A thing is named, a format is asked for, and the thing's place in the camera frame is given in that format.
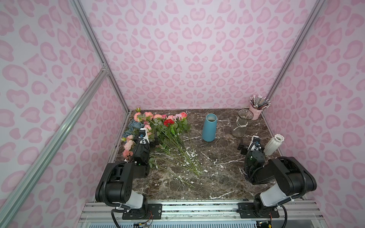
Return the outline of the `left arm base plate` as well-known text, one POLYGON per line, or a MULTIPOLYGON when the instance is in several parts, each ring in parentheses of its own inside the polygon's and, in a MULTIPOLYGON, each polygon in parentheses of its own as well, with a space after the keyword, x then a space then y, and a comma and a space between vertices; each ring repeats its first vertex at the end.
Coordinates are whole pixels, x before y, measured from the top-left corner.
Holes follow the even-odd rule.
POLYGON ((144 204, 140 209, 131 209, 122 215, 123 220, 144 220, 152 216, 153 220, 159 220, 162 216, 162 204, 144 204))

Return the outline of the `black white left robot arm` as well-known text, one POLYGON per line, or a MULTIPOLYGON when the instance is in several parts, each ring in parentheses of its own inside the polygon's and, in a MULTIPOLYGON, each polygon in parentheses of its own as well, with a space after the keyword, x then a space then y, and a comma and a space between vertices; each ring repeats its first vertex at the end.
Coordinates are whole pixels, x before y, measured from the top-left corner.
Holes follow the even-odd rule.
POLYGON ((131 162, 107 164, 95 192, 97 202, 114 207, 115 212, 145 215, 147 199, 132 190, 133 180, 149 175, 150 143, 140 138, 136 143, 131 162))

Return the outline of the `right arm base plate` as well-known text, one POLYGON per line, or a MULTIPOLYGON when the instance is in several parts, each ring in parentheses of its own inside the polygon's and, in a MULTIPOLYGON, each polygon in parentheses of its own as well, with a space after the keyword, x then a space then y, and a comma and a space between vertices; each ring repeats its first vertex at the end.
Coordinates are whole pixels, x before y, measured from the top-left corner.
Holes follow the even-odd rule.
POLYGON ((236 212, 242 219, 276 219, 279 218, 279 212, 276 207, 256 206, 253 202, 238 203, 236 212))

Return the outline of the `clear ribbed glass vase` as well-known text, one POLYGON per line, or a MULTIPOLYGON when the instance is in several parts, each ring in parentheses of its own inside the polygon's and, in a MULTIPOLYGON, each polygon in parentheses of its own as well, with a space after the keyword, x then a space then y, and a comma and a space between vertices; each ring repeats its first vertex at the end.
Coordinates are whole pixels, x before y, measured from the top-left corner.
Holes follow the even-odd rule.
POLYGON ((246 135, 249 121, 253 119, 253 113, 249 109, 241 109, 238 112, 236 122, 231 128, 232 136, 242 138, 246 135))

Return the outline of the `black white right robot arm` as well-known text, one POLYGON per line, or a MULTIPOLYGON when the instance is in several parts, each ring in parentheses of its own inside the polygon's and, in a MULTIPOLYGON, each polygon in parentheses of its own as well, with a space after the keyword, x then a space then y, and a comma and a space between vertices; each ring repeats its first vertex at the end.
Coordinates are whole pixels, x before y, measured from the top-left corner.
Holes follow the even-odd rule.
POLYGON ((245 155, 244 176, 252 185, 276 183, 268 190, 258 193, 251 206, 241 209, 250 215, 267 218, 278 206, 303 197, 317 188, 312 174, 294 157, 277 157, 265 160, 259 141, 250 146, 241 145, 240 153, 245 155))

